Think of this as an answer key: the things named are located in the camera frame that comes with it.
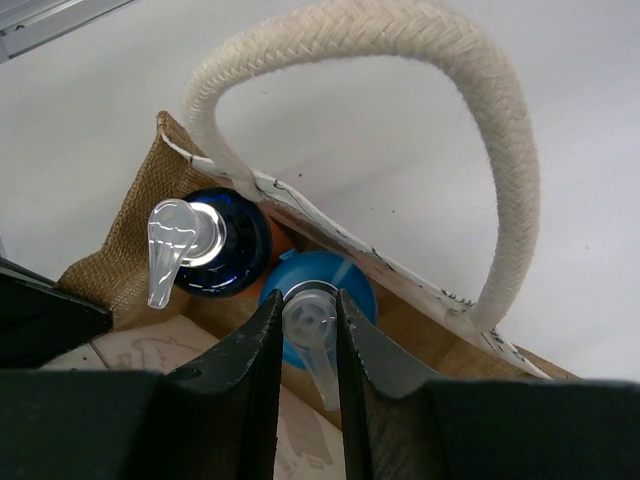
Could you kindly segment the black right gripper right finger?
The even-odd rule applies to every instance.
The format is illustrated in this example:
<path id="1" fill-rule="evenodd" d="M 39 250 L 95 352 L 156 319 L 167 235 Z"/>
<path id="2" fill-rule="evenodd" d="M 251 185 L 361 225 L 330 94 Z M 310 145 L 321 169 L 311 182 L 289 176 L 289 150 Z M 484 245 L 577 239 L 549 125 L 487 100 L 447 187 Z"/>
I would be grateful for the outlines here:
<path id="1" fill-rule="evenodd" d="M 350 479 L 635 479 L 639 387 L 442 375 L 337 296 Z"/>

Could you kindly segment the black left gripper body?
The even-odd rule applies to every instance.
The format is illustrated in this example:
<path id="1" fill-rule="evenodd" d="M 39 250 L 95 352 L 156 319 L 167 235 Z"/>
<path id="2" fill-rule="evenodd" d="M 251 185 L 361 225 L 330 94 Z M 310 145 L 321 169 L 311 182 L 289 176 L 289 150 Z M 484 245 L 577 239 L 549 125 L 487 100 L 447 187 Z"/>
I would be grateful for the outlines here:
<path id="1" fill-rule="evenodd" d="M 113 328 L 112 313 L 1 260 L 1 367 L 37 368 Z"/>

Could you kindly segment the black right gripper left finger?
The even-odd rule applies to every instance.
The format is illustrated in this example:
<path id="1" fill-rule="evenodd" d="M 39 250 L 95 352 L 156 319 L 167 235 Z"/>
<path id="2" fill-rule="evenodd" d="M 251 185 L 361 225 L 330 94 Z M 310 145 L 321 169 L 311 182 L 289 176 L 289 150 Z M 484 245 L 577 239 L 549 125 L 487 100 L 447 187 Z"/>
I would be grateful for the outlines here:
<path id="1" fill-rule="evenodd" d="M 169 374 L 1 376 L 5 479 L 269 479 L 283 349 L 280 292 Z"/>

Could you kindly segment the light blue pump bottle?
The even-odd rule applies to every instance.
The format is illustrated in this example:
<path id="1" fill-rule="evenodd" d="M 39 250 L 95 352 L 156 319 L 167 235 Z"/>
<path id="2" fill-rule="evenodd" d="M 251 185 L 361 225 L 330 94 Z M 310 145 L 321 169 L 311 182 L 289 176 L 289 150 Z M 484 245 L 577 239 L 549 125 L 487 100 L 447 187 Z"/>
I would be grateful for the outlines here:
<path id="1" fill-rule="evenodd" d="M 285 363 L 310 374 L 327 411 L 340 408 L 337 371 L 337 295 L 341 290 L 371 323 L 377 322 L 374 288 L 347 257 L 329 251 L 289 250 L 268 276 L 260 299 L 283 294 Z"/>

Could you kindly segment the dark blue pump bottle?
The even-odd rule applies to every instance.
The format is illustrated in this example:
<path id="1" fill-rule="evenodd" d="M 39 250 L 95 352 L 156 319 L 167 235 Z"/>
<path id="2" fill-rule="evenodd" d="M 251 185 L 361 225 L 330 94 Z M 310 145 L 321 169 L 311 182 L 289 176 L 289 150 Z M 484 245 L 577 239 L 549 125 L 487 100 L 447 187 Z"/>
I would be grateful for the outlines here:
<path id="1" fill-rule="evenodd" d="M 245 291 L 266 272 L 274 247 L 257 204 L 224 187 L 159 202 L 147 238 L 147 305 L 154 309 L 168 306 L 175 287 L 207 298 Z"/>

